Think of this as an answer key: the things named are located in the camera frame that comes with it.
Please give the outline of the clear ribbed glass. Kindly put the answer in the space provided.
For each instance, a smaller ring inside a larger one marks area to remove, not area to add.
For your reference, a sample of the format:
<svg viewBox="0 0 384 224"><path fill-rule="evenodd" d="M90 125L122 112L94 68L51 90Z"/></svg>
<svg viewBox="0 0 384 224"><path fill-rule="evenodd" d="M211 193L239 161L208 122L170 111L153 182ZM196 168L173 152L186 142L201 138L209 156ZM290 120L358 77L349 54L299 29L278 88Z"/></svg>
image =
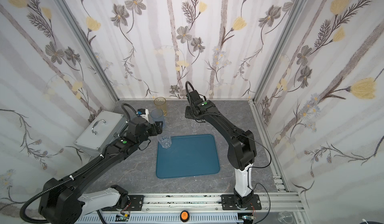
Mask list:
<svg viewBox="0 0 384 224"><path fill-rule="evenodd" d="M168 133L162 133L161 135L157 136L158 143L163 149L168 149L172 145L172 137Z"/></svg>

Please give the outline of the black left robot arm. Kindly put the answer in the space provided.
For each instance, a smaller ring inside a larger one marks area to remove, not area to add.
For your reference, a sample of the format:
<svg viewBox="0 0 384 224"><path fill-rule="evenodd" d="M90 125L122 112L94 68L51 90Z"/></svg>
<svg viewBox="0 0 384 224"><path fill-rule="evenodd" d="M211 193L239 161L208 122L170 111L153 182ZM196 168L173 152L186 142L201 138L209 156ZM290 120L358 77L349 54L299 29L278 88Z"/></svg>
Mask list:
<svg viewBox="0 0 384 224"><path fill-rule="evenodd" d="M50 179L43 191L26 201L20 209L20 218L30 224L74 224L82 216L106 207L115 207L124 201L127 192L117 185L89 197L84 191L115 165L139 150L143 142L163 132L164 122L149 123L137 115L127 115L127 123L119 136L84 167L57 180Z"/></svg>

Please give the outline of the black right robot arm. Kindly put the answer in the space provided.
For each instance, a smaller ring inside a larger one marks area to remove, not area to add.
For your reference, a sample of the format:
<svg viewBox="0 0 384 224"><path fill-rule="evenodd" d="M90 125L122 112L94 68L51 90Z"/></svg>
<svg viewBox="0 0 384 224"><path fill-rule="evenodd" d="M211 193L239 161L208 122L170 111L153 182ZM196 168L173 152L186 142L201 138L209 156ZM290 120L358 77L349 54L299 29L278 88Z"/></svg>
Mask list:
<svg viewBox="0 0 384 224"><path fill-rule="evenodd" d="M189 105L185 109L185 118L197 123L209 123L215 128L228 143L228 160L235 169L236 184L234 188L234 201L238 209L244 210L251 204L254 198L251 176L252 169L265 169L272 163L272 155L269 155L269 163L263 167L255 167L257 156L256 145L265 148L264 145L254 139L251 131L244 131L235 126L221 114L216 105L204 95L199 94L193 85L186 81L186 97Z"/></svg>

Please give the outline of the teal plastic tray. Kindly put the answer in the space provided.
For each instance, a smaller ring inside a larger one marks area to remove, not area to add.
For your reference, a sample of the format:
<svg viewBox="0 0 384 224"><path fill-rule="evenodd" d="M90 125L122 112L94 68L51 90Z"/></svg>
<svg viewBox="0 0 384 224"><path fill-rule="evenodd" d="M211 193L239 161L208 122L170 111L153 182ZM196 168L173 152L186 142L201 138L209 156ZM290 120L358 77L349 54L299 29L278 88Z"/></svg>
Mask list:
<svg viewBox="0 0 384 224"><path fill-rule="evenodd" d="M167 149L158 144L156 176L159 179L217 174L220 162L211 134L173 136Z"/></svg>

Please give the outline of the blue plastic cup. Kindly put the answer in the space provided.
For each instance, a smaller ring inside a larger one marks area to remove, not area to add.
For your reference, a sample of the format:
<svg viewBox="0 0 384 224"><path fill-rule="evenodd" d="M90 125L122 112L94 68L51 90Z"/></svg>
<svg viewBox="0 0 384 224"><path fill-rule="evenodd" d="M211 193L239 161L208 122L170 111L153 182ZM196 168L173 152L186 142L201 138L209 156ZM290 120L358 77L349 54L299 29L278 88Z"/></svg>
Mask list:
<svg viewBox="0 0 384 224"><path fill-rule="evenodd" d="M166 128L166 122L165 122L165 116L164 116L163 110L156 108L151 111L150 116L154 122L162 122L163 129Z"/></svg>

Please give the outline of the yellow plastic cup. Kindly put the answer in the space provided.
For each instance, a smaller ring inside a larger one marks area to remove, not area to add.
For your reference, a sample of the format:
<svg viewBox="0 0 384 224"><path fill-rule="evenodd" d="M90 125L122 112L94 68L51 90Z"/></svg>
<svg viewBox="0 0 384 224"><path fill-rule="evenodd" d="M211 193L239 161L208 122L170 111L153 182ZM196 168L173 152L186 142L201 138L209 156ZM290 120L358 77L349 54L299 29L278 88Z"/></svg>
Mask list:
<svg viewBox="0 0 384 224"><path fill-rule="evenodd" d="M164 97L156 97L154 99L154 104L158 109L163 111L164 116L168 114L167 112L167 100Z"/></svg>

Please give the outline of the silver metal case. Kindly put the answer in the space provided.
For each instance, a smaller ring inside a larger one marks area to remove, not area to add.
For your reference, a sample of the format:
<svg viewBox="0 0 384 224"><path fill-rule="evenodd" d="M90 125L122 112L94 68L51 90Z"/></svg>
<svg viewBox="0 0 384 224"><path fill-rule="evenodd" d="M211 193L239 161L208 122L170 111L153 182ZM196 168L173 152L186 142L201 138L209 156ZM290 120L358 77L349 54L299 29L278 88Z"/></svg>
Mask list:
<svg viewBox="0 0 384 224"><path fill-rule="evenodd" d="M86 154L97 157L118 137L127 119L122 114L103 110L74 142Z"/></svg>

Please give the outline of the orange emergency button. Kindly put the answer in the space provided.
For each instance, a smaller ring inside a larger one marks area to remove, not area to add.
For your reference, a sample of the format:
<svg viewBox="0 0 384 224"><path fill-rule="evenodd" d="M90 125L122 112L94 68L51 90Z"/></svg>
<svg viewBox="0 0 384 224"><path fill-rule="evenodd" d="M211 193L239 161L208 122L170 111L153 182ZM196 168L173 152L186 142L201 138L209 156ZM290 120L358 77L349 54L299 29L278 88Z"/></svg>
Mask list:
<svg viewBox="0 0 384 224"><path fill-rule="evenodd" d="M190 214L188 211L182 211L181 214L180 214L180 220L183 222L183 223L186 223L188 222L190 219Z"/></svg>

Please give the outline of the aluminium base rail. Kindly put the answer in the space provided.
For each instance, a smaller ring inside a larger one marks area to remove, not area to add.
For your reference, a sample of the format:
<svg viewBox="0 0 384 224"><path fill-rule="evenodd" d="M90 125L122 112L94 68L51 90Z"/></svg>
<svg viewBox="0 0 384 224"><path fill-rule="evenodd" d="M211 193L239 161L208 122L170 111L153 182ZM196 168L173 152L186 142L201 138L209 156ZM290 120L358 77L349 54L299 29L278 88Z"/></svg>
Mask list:
<svg viewBox="0 0 384 224"><path fill-rule="evenodd" d="M181 224L188 211L188 224L308 224L309 218L297 193L257 193L245 210L238 209L226 194L134 195L123 212L94 211L78 224Z"/></svg>

